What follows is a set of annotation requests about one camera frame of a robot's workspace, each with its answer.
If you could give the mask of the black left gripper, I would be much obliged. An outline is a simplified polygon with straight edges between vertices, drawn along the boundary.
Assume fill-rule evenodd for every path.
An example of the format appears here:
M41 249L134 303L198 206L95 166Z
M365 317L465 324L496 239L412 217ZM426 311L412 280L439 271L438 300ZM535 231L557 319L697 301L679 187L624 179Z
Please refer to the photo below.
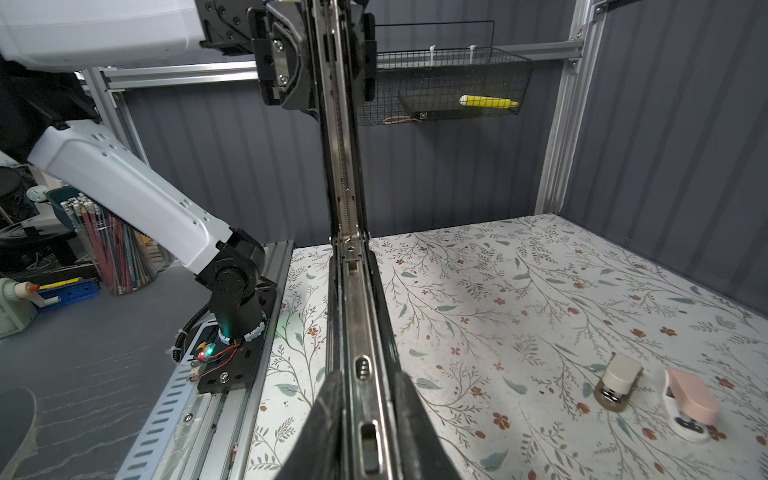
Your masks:
M315 111L306 15L300 1L198 1L200 45L251 55L267 105Z

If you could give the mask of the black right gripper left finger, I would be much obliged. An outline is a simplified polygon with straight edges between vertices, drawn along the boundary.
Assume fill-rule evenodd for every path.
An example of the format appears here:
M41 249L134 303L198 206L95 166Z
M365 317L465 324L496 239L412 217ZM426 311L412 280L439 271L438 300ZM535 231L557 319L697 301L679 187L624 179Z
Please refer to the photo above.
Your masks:
M343 375L329 374L315 399L297 441L276 479L336 479L340 462L344 408Z

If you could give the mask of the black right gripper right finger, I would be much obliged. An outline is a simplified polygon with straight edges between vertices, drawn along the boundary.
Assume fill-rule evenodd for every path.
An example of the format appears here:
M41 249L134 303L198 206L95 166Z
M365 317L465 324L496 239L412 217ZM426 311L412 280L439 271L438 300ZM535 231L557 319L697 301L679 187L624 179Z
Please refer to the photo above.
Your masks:
M424 409L411 378L397 373L394 380L395 416L404 479L460 479Z

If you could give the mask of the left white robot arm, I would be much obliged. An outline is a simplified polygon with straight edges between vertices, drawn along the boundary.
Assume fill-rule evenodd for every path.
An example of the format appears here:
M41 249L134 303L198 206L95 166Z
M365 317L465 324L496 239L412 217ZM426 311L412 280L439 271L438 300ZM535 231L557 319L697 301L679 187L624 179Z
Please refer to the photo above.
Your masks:
M77 188L173 254L211 294L226 344L265 327L265 253L155 172L114 82L136 62L249 55L263 101L320 124L336 240L365 236L354 107L373 97L363 1L5 1L1 151Z

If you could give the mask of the pink mini stapler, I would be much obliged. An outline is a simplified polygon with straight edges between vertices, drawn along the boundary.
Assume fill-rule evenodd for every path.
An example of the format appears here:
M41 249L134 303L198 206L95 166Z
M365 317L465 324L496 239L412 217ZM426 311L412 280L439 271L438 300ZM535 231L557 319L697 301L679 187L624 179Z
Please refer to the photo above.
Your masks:
M692 443L704 443L710 438L709 427L716 423L720 408L698 376L665 368L661 399L675 434Z

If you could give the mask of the yellow marker pen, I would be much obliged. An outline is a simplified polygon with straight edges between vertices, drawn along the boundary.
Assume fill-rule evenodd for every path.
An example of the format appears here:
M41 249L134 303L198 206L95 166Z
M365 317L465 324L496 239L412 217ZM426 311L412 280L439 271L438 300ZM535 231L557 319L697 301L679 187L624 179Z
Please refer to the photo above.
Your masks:
M520 107L520 103L508 98L462 95L459 98L459 104L464 107L497 109L497 110L515 110Z

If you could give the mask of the cup of coloured pencils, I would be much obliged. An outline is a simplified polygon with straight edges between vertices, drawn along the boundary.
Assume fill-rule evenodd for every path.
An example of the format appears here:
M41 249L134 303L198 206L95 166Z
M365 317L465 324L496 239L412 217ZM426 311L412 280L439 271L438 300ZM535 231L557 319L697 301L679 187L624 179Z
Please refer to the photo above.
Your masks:
M82 193L60 206L111 293L132 293L155 280L143 236L129 223Z

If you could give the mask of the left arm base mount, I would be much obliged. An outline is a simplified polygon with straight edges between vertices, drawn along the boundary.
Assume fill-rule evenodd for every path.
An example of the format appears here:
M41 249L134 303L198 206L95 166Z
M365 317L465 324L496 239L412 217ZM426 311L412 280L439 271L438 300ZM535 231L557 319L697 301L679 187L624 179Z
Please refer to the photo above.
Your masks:
M242 341L229 344L216 324L204 326L210 313L208 303L198 310L179 330L170 349L174 362L193 363L189 380L200 394L219 394L247 389L256 378L262 353L265 350L268 325L277 301L278 286L263 280L258 289L262 307L258 329Z

